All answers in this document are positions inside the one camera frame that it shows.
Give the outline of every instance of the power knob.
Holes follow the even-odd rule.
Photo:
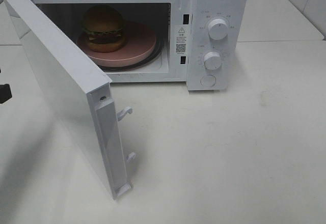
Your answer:
[[[222,65],[222,59],[217,52],[209,52],[204,56],[204,65],[207,70],[217,70]]]
[[[228,34],[229,25],[223,19],[214,19],[208,24],[208,34],[213,40],[220,40]]]

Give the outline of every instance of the white microwave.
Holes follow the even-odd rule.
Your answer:
[[[43,94],[112,197],[129,190],[111,82],[185,81],[189,90],[227,86],[246,0],[4,0]],[[157,34],[153,54],[124,69],[97,66],[76,44],[80,20],[109,5]]]

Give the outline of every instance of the open microwave door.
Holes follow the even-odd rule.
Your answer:
[[[45,100],[63,121],[113,199],[130,189],[111,79],[31,0],[5,0]]]

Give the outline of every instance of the qr code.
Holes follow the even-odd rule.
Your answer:
[[[177,44],[177,52],[185,52],[185,43]]]

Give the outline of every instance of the pink plate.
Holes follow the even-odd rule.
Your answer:
[[[155,32],[144,24],[127,22],[125,45],[114,52],[94,52],[85,43],[85,34],[77,40],[77,46],[97,65],[124,67],[136,64],[151,55],[156,44]]]

